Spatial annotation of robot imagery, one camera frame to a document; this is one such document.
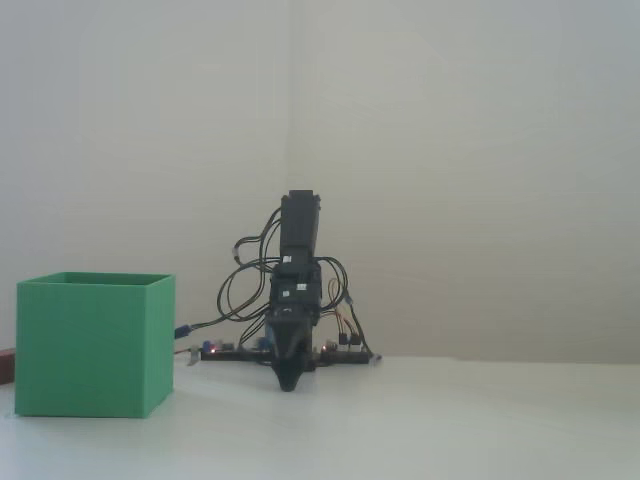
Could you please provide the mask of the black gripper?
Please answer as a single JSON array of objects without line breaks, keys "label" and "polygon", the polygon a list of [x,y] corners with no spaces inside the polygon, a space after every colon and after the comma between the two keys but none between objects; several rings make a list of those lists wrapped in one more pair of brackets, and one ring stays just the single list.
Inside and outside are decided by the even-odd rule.
[{"label": "black gripper", "polygon": [[[270,281],[272,308],[299,307],[309,316],[312,326],[318,324],[321,310],[321,267],[318,264],[278,264],[273,269]],[[271,331],[272,369],[281,390],[294,391],[308,363],[308,322],[300,320],[296,323],[292,340],[287,322],[274,320]]]}]

